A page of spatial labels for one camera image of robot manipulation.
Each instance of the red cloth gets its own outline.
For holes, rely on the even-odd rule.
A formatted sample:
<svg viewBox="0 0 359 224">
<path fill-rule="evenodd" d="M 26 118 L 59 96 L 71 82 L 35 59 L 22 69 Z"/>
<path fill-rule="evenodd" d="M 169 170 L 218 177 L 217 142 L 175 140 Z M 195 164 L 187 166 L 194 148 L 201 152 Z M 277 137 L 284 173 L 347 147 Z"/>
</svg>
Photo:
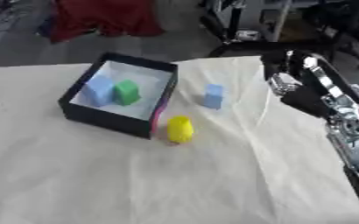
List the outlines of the red cloth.
<svg viewBox="0 0 359 224">
<path fill-rule="evenodd" d="M 97 28 L 103 35 L 155 36 L 163 32 L 152 13 L 153 0 L 57 0 L 50 39 L 74 38 Z"/>
</svg>

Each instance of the light blue cube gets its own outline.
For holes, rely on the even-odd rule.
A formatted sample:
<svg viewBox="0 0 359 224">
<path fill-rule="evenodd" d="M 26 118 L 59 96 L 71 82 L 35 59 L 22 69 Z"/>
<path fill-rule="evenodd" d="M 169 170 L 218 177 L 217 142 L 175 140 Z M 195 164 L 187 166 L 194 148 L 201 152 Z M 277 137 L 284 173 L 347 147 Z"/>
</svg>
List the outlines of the light blue cube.
<svg viewBox="0 0 359 224">
<path fill-rule="evenodd" d="M 220 109 L 223 101 L 223 87 L 219 85 L 207 85 L 204 96 L 204 106 L 211 109 Z"/>
<path fill-rule="evenodd" d="M 89 80 L 81 92 L 94 107 L 103 107 L 114 101 L 115 82 L 110 77 L 98 75 Z"/>
</svg>

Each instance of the wire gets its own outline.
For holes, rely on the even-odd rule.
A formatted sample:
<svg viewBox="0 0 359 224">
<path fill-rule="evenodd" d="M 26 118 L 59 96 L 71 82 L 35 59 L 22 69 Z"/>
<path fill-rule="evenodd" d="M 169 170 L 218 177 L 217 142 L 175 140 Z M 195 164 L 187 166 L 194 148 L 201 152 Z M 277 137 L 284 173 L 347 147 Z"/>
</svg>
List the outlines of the wire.
<svg viewBox="0 0 359 224">
<path fill-rule="evenodd" d="M 8 26 L 7 28 L 0 28 L 0 32 L 13 31 L 12 27 L 15 26 L 21 18 L 29 16 L 34 8 L 31 3 L 23 3 L 22 0 L 11 3 L 9 7 L 0 13 L 0 26 Z"/>
</svg>

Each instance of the metal robot arm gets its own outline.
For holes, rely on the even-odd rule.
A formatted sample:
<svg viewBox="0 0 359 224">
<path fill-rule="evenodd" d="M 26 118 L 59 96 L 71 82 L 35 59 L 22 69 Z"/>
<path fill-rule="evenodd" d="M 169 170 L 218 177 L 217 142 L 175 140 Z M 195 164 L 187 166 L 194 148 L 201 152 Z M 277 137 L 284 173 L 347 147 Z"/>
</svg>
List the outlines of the metal robot arm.
<svg viewBox="0 0 359 224">
<path fill-rule="evenodd" d="M 327 138 L 359 197 L 359 95 L 320 55 L 277 52 L 262 61 L 265 80 L 284 104 L 326 121 Z"/>
</svg>

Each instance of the open box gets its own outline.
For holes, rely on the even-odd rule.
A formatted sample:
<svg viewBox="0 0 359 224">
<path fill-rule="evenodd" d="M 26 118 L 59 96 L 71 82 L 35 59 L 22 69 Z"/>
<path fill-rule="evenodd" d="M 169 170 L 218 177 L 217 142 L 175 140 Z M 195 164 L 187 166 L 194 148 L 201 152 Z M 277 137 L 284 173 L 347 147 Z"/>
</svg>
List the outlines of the open box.
<svg viewBox="0 0 359 224">
<path fill-rule="evenodd" d="M 178 82 L 176 65 L 149 59 L 105 53 L 59 99 L 65 117 L 138 137 L 151 138 L 159 114 L 169 101 Z M 96 75 L 110 77 L 115 83 L 137 83 L 141 99 L 129 106 L 115 102 L 100 108 L 83 100 L 81 90 Z"/>
</svg>

